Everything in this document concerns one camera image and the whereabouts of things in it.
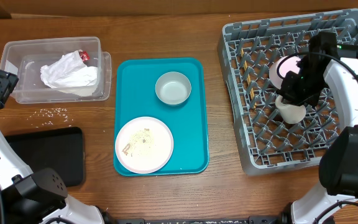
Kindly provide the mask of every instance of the crumpled paper towel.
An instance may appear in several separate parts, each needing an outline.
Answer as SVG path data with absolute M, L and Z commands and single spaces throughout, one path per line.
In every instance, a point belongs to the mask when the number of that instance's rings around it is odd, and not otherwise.
M 41 80 L 50 88 L 94 86 L 83 90 L 60 90 L 78 96 L 91 96 L 97 89 L 98 68 L 86 66 L 76 50 L 49 66 L 41 67 Z

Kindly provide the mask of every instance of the dish rack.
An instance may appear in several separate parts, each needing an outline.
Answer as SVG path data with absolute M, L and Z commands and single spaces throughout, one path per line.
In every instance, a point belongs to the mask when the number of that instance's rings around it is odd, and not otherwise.
M 226 24 L 218 44 L 229 90 L 234 133 L 244 172 L 262 175 L 319 164 L 338 137 L 332 93 L 324 89 L 318 106 L 306 107 L 297 124 L 283 122 L 269 68 L 280 58 L 308 51 L 319 32 L 333 32 L 339 44 L 358 45 L 358 9 L 321 12 Z

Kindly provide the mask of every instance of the blue tray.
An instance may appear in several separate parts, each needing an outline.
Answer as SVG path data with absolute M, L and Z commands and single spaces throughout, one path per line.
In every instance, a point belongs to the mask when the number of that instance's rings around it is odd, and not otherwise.
M 180 72 L 191 83 L 191 93 L 180 106 L 168 106 L 155 94 L 157 79 L 167 72 Z M 114 150 L 114 167 L 124 176 L 196 174 L 209 162 L 204 71 L 194 58 L 128 60 L 117 70 L 116 123 L 119 130 L 130 120 L 151 116 L 164 122 L 173 135 L 173 154 L 152 174 L 135 174 L 124 168 Z

